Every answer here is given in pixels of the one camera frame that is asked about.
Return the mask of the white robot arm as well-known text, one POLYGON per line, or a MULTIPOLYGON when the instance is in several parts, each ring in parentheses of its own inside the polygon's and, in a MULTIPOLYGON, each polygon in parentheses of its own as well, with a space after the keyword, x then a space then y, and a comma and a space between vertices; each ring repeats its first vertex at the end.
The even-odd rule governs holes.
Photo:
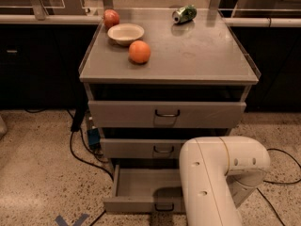
POLYGON ((188 226, 242 226, 238 207, 263 182, 270 156, 249 137, 197 137, 179 163, 188 226))

